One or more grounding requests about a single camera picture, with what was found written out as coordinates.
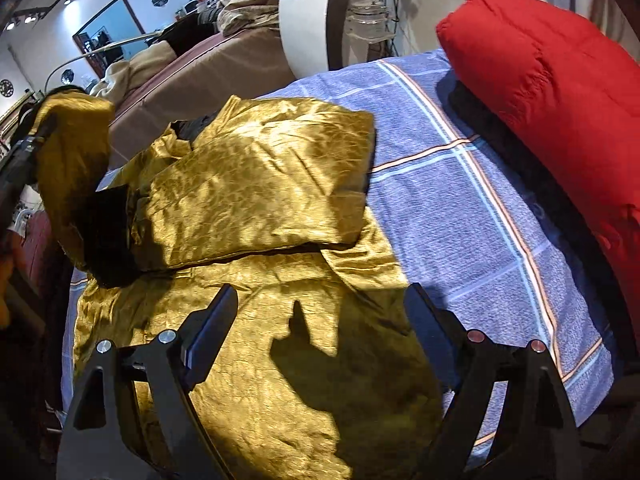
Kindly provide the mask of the gold satin padded jacket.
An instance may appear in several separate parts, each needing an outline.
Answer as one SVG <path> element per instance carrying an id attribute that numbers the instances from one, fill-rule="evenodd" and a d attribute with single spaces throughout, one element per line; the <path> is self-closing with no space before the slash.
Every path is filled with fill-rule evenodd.
<path id="1" fill-rule="evenodd" d="M 367 203 L 372 114 L 231 98 L 100 190 L 109 102 L 30 126 L 53 231 L 89 275 L 63 478 L 407 479 L 442 417 Z"/>

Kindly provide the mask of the beige clothes pile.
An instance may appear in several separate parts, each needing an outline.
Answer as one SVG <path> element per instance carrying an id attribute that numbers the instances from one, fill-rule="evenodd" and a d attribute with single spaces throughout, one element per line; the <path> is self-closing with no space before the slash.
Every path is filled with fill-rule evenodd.
<path id="1" fill-rule="evenodd" d="M 279 0 L 221 0 L 213 8 L 194 12 L 165 28 L 130 60 L 108 66 L 89 94 L 119 106 L 131 92 L 205 39 L 263 27 L 279 28 Z"/>

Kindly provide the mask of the blue plaid bed sheet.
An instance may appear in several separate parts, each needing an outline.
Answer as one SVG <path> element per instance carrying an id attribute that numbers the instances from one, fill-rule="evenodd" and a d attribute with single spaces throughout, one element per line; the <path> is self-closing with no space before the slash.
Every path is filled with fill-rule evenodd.
<path id="1" fill-rule="evenodd" d="M 63 400 L 100 337 L 147 341 L 229 281 L 239 315 L 193 403 L 235 477 L 402 478 L 451 399 L 401 311 L 399 292 L 419 283 L 494 341 L 548 344 L 576 422 L 586 422 L 617 373 L 608 319 L 541 192 L 451 110 L 455 84 L 436 50 L 279 90 L 374 116 L 360 242 L 191 266 L 122 290 L 76 272 Z"/>

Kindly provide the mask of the white David B machine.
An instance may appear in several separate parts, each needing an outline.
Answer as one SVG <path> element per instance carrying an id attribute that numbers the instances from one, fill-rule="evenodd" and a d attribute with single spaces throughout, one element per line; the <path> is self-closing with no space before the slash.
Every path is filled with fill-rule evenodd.
<path id="1" fill-rule="evenodd" d="M 380 0 L 279 0 L 288 65 L 300 79 L 366 62 L 388 38 L 387 18 Z"/>

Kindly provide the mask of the red puffer jacket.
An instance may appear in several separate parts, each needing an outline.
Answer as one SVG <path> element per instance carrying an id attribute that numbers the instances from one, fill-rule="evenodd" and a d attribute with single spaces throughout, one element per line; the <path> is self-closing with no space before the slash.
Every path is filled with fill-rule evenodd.
<path id="1" fill-rule="evenodd" d="M 639 65 L 586 18 L 542 0 L 464 0 L 436 27 L 462 84 L 566 193 L 639 336 Z"/>

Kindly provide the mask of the wood framed wall mirror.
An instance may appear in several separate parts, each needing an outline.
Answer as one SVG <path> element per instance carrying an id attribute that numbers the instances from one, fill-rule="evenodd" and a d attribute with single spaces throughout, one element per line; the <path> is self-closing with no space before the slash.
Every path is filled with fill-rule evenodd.
<path id="1" fill-rule="evenodd" d="M 141 39 L 122 44 L 110 50 L 94 54 L 108 44 L 124 41 L 145 34 L 128 0 L 113 0 L 89 20 L 72 38 L 81 53 L 91 53 L 87 61 L 99 79 L 108 66 L 118 61 L 128 61 L 149 47 L 148 40 Z"/>

